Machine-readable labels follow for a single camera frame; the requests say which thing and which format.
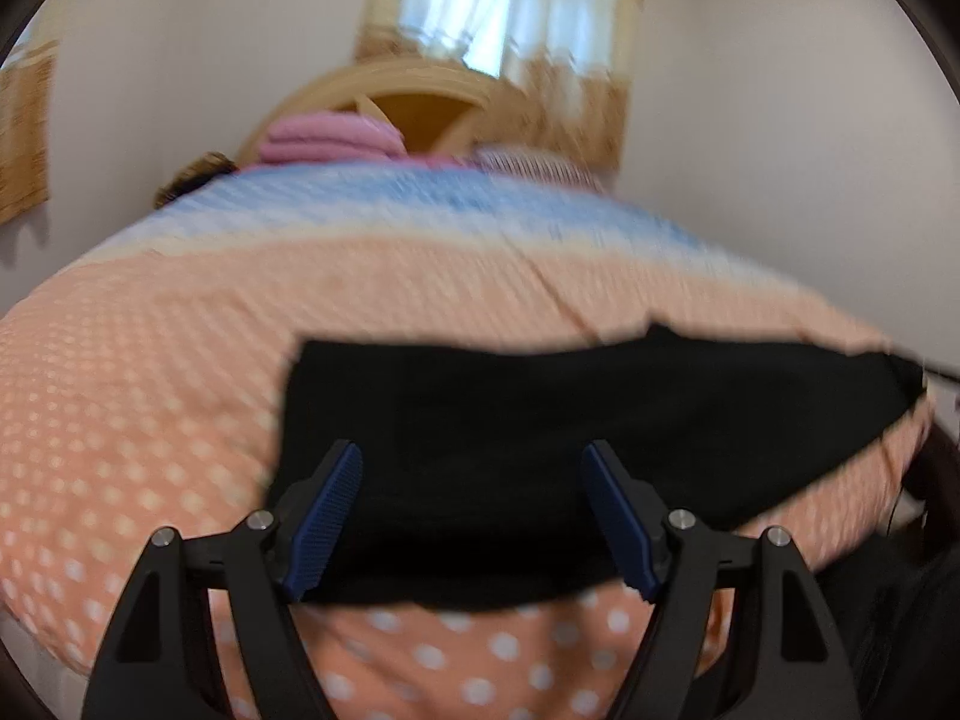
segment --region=orange polka dot fabric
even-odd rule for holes
[[[147,537],[224,531],[277,457],[289,360],[304,337],[497,350],[587,346],[652,320],[711,337],[884,346],[802,290],[742,287],[611,252],[342,235],[88,259],[0,322],[0,589],[44,646],[90,669]],[[774,512],[823,565],[888,509],[930,406]],[[229,604],[213,594],[234,709],[255,717]],[[718,594],[704,663],[721,650]],[[497,613],[297,608],[344,720],[599,717],[650,608],[622,584]]]

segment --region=brown curtain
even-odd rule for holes
[[[438,2],[446,6],[440,12],[456,15],[443,22],[445,31],[459,34],[438,39],[435,15],[424,28],[422,14],[435,13]],[[488,13],[487,2],[451,9],[445,0],[368,0],[356,56],[463,59]],[[478,137],[545,148],[594,169],[618,167],[641,3],[510,0],[499,71],[503,83]]]
[[[49,199],[47,113],[74,0],[46,0],[0,70],[0,224]]]

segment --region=polka dot bed sheet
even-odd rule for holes
[[[0,589],[88,673],[147,536],[255,508],[304,337],[497,350],[588,346],[656,320],[717,338],[857,351],[880,333],[640,208],[473,170],[296,166],[219,179],[51,278],[0,322]],[[742,531],[779,522],[824,565],[888,511],[925,436],[920,402]],[[222,593],[217,646],[256,717]],[[703,663],[721,651],[717,594]],[[651,610],[618,581],[492,613],[294,610],[344,720],[599,717]]]

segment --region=silver bolt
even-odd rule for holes
[[[259,512],[254,512],[249,517],[247,517],[247,527],[251,531],[265,531],[274,523],[274,516],[267,511],[267,509],[261,509]]]
[[[173,543],[176,531],[173,528],[159,528],[150,536],[150,542],[155,547],[166,547]]]
[[[693,517],[693,512],[686,509],[673,509],[667,519],[678,531],[688,531],[697,524],[697,518]]]
[[[786,528],[781,528],[779,525],[774,525],[774,527],[767,531],[767,538],[770,539],[774,546],[778,547],[785,547],[790,541],[793,541]]]

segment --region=headboard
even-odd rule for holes
[[[296,90],[251,132],[236,162],[256,162],[256,147],[277,119],[314,111],[357,111],[403,133],[410,153],[466,152],[491,102],[497,79],[462,65],[388,57],[343,68]]]

